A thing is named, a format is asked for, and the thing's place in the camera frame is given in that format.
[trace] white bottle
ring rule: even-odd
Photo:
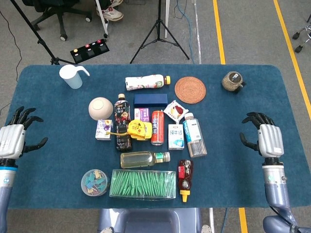
[[[195,119],[192,113],[186,113],[183,125],[190,157],[192,158],[207,155],[198,119]]]
[[[163,87],[165,84],[169,85],[170,83],[171,83],[170,76],[163,77],[163,75],[161,74],[125,78],[126,90],[128,91],[143,88],[160,88]]]

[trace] dark blue box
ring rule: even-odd
[[[134,107],[166,107],[167,94],[135,94]]]

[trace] red soda can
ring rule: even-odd
[[[152,112],[151,123],[151,144],[155,146],[160,146],[164,143],[164,113],[162,111]]]

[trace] small juice box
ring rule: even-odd
[[[95,138],[97,140],[111,140],[110,134],[106,132],[111,132],[112,120],[98,120]]]
[[[170,124],[168,134],[169,150],[183,150],[185,147],[183,125]]]
[[[134,119],[141,120],[143,122],[150,122],[149,108],[135,108]]]

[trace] white plastic pitcher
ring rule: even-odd
[[[63,66],[59,70],[59,75],[72,89],[78,89],[82,86],[79,70],[83,70],[89,76],[89,72],[83,66],[75,67],[74,65]]]

